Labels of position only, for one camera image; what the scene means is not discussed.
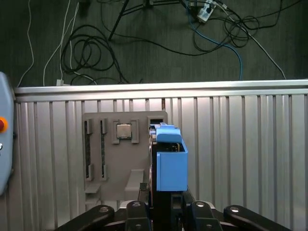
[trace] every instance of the slot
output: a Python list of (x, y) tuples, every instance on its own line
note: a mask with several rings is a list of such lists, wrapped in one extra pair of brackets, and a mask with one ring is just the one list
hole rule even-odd
[(150, 124), (160, 124), (163, 123), (164, 119), (150, 119)]
[(103, 122), (101, 121), (101, 162), (102, 162), (102, 178), (105, 177), (105, 135), (103, 130)]
[(88, 123), (85, 126), (85, 158), (86, 158), (86, 178), (89, 178), (89, 165), (91, 164), (90, 134), (88, 133)]
[(157, 143), (158, 152), (184, 152), (183, 144), (181, 143)]

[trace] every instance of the screw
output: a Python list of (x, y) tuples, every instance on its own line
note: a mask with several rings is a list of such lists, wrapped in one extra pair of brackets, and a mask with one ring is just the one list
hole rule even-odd
[(141, 204), (140, 204), (139, 202), (134, 202), (134, 203), (133, 203), (133, 206), (134, 206), (134, 207), (139, 207), (139, 206), (141, 206)]
[(102, 207), (100, 209), (100, 213), (106, 213), (106, 212), (108, 212), (108, 208), (107, 207)]
[(233, 213), (238, 213), (240, 210), (236, 207), (231, 207), (230, 210), (233, 212)]
[(203, 207), (203, 206), (204, 206), (204, 203), (203, 203), (203, 202), (197, 202), (197, 206), (198, 206), (198, 207)]

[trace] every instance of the power strip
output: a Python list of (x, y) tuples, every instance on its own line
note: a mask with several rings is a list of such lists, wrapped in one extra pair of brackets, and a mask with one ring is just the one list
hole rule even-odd
[(216, 8), (215, 1), (213, 0), (205, 0), (204, 7), (200, 10), (197, 15), (197, 18), (200, 22), (206, 23)]

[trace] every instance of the metal panel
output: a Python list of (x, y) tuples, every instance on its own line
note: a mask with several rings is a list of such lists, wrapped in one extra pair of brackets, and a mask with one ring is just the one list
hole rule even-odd
[(259, 184), (259, 120), (257, 96), (246, 96), (245, 100), (245, 153), (246, 153), (246, 204), (249, 209), (260, 213)]
[[(165, 110), (189, 146), (189, 186), (218, 209), (244, 205), (295, 230), (307, 223), (308, 81), (16, 90), (14, 174), (3, 231), (53, 229), (85, 211), (84, 112)], [(107, 202), (114, 207), (118, 202)]]

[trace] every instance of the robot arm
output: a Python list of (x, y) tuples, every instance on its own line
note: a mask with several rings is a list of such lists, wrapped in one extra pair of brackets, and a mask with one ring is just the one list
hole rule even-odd
[(289, 229), (239, 205), (223, 213), (195, 201), (188, 184), (188, 151), (180, 130), (161, 123), (150, 127), (149, 185), (118, 211), (96, 206), (56, 231), (287, 231)]

